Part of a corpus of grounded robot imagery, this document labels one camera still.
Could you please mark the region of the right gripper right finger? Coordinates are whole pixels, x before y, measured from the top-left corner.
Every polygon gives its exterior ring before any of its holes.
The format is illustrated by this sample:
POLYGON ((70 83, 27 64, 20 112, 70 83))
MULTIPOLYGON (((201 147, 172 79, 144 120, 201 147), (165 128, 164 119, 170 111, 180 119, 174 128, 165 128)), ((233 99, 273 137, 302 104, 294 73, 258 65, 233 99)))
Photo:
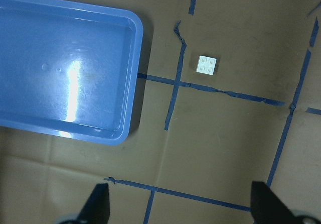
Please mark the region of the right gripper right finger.
POLYGON ((295 216, 261 181, 253 181, 250 196, 251 215, 256 223, 304 223, 306 215, 295 216))

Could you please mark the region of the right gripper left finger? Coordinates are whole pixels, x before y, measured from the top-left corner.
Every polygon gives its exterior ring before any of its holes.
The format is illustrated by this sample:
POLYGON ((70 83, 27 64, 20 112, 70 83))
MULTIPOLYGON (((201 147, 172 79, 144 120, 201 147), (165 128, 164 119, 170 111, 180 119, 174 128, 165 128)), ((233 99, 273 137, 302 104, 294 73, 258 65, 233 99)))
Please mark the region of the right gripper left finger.
POLYGON ((109 187, 107 183, 96 184, 76 223, 108 223, 110 218, 109 187))

